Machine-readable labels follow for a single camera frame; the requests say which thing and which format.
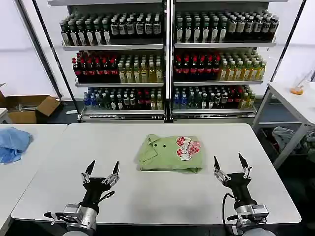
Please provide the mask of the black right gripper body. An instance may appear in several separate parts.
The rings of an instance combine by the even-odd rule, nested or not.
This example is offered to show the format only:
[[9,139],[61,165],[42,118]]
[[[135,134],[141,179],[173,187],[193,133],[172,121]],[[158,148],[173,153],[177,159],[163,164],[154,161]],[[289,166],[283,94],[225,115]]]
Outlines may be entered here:
[[228,180],[223,182],[223,185],[232,190],[235,203],[234,209],[247,205],[256,205],[256,200],[252,199],[248,184],[251,179],[244,178],[243,173],[230,173],[227,174]]

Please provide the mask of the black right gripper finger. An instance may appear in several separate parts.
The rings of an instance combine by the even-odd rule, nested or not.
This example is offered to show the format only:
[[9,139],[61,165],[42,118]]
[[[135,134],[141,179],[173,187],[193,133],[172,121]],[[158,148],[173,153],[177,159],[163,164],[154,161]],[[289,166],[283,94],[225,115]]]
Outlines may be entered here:
[[238,155],[239,155],[239,160],[241,162],[241,165],[242,165],[242,168],[243,168],[243,171],[244,171],[243,178],[251,179],[250,173],[251,173],[251,170],[252,170],[252,166],[248,165],[246,159],[242,156],[241,153],[238,153]]
[[229,177],[225,172],[223,172],[220,168],[219,162],[214,156],[214,176],[220,181],[220,182],[228,182],[231,180],[231,177]]

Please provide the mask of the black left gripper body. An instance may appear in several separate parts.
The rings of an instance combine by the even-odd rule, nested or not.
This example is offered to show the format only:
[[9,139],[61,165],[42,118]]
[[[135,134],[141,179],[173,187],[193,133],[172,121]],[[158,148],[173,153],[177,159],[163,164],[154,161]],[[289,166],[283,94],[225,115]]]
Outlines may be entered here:
[[104,179],[104,177],[91,177],[89,183],[83,184],[86,193],[79,205],[88,208],[99,208],[98,204],[101,201],[111,197],[115,193],[115,191],[108,192],[112,187],[102,184],[101,182]]

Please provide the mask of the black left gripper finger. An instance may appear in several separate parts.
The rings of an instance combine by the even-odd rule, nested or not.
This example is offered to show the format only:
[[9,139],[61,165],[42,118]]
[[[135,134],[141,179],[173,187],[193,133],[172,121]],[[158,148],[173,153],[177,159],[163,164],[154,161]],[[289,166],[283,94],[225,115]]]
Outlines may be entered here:
[[120,179],[119,177],[119,161],[116,162],[113,172],[107,177],[105,178],[101,183],[108,185],[110,187],[113,187],[118,180]]
[[95,165],[95,160],[91,162],[91,164],[86,168],[84,173],[81,173],[83,184],[90,182],[90,176],[94,169],[94,165]]

